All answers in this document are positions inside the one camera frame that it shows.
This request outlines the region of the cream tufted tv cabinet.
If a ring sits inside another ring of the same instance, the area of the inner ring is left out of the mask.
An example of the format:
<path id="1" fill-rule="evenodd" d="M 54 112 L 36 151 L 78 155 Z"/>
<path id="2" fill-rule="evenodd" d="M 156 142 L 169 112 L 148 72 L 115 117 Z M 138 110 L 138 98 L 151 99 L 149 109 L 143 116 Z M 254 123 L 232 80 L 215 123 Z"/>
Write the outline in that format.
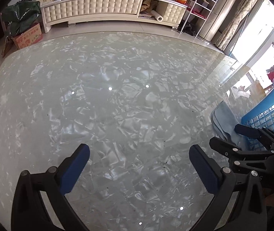
<path id="1" fill-rule="evenodd" d="M 42 5 L 42 23 L 48 33 L 59 23 L 91 21 L 136 21 L 178 28 L 187 6 L 172 0 L 57 0 Z M 154 10 L 163 21 L 151 14 Z"/>

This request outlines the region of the white floor air conditioner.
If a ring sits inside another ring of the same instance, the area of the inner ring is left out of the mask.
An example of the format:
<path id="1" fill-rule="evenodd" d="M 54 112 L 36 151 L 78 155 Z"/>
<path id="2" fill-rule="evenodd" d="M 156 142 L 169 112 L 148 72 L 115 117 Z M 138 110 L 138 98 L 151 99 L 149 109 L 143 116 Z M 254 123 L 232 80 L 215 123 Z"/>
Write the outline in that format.
<path id="1" fill-rule="evenodd" d="M 203 25 L 199 36 L 210 42 L 225 20 L 236 0 L 218 0 Z"/>

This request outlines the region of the white paper roll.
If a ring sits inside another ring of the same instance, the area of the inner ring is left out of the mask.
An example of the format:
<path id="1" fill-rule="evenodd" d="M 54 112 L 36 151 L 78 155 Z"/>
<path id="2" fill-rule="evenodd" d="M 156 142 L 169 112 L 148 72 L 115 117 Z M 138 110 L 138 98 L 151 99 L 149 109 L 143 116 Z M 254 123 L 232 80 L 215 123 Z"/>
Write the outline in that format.
<path id="1" fill-rule="evenodd" d="M 158 14 L 156 11 L 152 10 L 151 14 L 154 16 L 154 18 L 159 21 L 162 22 L 163 21 L 163 16 L 161 16 L 160 14 Z"/>

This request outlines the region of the printed cardboard box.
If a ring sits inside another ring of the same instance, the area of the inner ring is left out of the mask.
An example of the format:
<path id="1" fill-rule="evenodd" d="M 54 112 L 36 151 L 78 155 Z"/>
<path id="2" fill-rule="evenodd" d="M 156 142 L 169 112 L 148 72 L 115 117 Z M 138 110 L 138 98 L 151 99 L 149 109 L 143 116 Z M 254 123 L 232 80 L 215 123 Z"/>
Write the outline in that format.
<path id="1" fill-rule="evenodd" d="M 31 27 L 20 35 L 11 37 L 17 49 L 23 49 L 38 43 L 42 39 L 42 31 L 39 23 L 34 23 Z"/>

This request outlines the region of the blue plastic basket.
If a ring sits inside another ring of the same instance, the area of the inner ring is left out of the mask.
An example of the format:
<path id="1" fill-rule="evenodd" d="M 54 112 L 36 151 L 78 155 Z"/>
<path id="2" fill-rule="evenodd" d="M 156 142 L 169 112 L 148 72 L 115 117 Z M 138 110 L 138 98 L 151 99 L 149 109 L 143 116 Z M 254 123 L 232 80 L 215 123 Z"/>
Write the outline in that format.
<path id="1" fill-rule="evenodd" d="M 261 102 L 241 118 L 241 124 L 252 128 L 266 127 L 274 131 L 274 88 Z"/>

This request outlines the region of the white metal shelf rack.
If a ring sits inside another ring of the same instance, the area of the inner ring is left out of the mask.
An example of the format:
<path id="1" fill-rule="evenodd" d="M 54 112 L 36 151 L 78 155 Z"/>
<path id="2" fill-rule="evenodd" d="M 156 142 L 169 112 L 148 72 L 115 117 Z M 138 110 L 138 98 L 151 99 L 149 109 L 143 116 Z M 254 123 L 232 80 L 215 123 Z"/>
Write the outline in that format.
<path id="1" fill-rule="evenodd" d="M 183 33 L 187 24 L 195 26 L 195 35 L 198 37 L 205 23 L 209 21 L 209 16 L 212 14 L 218 0 L 187 0 L 187 11 L 183 17 L 183 23 L 179 27 L 179 33 Z"/>

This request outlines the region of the grey blue cloth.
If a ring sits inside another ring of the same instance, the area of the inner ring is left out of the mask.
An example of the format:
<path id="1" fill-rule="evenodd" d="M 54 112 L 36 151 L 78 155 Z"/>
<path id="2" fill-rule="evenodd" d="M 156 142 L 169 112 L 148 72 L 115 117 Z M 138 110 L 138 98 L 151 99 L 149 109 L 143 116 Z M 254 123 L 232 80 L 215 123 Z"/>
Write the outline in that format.
<path id="1" fill-rule="evenodd" d="M 249 150 L 246 137 L 235 132 L 239 122 L 225 101 L 221 101 L 212 111 L 210 119 L 214 131 L 221 139 L 239 146 L 243 151 Z"/>

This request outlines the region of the beige patterned curtain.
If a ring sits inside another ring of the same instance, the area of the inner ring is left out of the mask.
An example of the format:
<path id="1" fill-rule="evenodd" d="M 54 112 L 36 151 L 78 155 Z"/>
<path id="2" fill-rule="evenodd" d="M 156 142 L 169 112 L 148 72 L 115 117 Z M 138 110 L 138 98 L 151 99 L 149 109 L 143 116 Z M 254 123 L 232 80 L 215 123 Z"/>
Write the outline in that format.
<path id="1" fill-rule="evenodd" d="M 230 40 L 234 36 L 240 22 L 248 15 L 258 0 L 241 0 L 237 6 L 236 13 L 232 21 L 228 24 L 221 36 L 216 41 L 215 45 L 220 50 L 224 51 Z"/>

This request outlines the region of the dark green bag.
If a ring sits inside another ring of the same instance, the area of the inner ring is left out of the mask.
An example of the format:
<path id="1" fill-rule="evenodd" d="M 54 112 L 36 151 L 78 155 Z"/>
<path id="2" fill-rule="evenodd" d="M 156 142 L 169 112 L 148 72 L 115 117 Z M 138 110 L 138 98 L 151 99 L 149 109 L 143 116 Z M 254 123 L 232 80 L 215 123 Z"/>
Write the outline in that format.
<path id="1" fill-rule="evenodd" d="M 40 2 L 35 0 L 20 0 L 7 6 L 1 13 L 6 24 L 6 36 L 15 37 L 28 30 L 42 14 Z"/>

